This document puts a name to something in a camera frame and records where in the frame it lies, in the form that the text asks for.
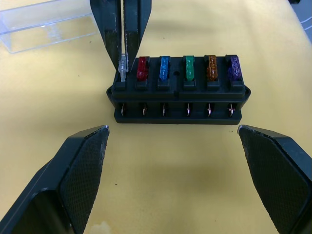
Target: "black fuse block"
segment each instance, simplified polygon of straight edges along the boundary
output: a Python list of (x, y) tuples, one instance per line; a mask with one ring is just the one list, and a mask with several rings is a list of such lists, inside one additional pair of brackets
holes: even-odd
[(251, 91), (243, 77), (228, 77), (231, 56), (216, 57), (217, 79), (207, 78), (207, 57), (195, 57), (194, 79), (186, 79), (183, 57), (171, 57), (168, 79), (159, 79), (160, 58), (149, 58), (148, 78), (137, 81), (136, 58), (126, 81), (120, 82), (116, 71), (113, 85), (107, 90), (115, 107), (118, 123), (162, 124), (228, 124), (236, 125), (242, 118), (241, 108)]

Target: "blue fuse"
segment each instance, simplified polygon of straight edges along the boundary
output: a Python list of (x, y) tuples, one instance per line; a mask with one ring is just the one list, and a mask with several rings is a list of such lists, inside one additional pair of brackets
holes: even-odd
[(168, 70), (169, 70), (169, 56), (161, 56), (161, 63), (160, 63), (160, 73), (159, 78), (161, 81), (166, 81), (168, 77)]

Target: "fuse box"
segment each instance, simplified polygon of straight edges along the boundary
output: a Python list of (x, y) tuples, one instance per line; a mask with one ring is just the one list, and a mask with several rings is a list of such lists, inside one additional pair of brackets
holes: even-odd
[(236, 125), (250, 94), (237, 55), (136, 58), (107, 90), (118, 123)]

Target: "clear plastic lid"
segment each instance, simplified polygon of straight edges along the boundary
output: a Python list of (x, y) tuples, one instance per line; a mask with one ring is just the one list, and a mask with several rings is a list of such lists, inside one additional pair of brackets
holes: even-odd
[(97, 32), (88, 0), (52, 0), (0, 11), (0, 40), (11, 53)]

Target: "red fuse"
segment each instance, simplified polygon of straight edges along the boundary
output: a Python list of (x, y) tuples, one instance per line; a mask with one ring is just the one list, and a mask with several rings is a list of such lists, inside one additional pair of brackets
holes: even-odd
[(148, 57), (139, 57), (136, 78), (138, 81), (146, 81), (148, 77)]

